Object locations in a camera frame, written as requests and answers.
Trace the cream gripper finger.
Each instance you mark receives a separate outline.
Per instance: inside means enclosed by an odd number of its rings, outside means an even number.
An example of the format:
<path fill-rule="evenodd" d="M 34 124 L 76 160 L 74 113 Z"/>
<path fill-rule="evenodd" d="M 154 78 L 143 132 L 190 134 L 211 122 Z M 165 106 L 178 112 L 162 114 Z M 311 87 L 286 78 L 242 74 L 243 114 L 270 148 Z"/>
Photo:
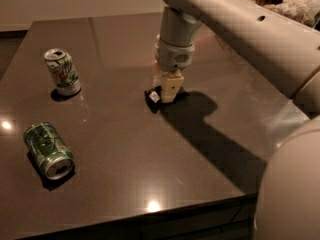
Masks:
<path fill-rule="evenodd" d="M 180 70 L 165 73 L 161 76 L 161 101 L 171 103 L 184 82 L 184 77 Z"/>
<path fill-rule="evenodd" d="M 154 87 L 161 85 L 161 76 L 162 76 L 162 70 L 158 62 L 154 61 L 153 62 L 153 80 L 152 80 L 152 85 Z"/>

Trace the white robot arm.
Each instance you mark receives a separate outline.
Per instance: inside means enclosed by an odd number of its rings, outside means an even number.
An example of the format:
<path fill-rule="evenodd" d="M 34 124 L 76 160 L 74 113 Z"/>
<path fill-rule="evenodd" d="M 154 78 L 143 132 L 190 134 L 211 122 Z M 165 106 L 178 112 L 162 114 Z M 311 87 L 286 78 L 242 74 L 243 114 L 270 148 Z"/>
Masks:
<path fill-rule="evenodd" d="M 320 34 L 246 0 L 163 0 L 155 57 L 171 102 L 205 24 L 310 118 L 264 172 L 254 240 L 320 240 Z"/>

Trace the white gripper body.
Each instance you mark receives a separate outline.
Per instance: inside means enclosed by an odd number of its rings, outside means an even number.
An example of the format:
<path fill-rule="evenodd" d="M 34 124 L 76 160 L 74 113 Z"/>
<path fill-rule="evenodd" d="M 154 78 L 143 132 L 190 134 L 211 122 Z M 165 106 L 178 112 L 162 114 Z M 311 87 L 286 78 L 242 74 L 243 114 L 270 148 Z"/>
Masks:
<path fill-rule="evenodd" d="M 156 36 L 154 44 L 154 56 L 159 67 L 164 72 L 174 72 L 188 67 L 193 58 L 195 46 L 179 47 L 166 43 Z"/>

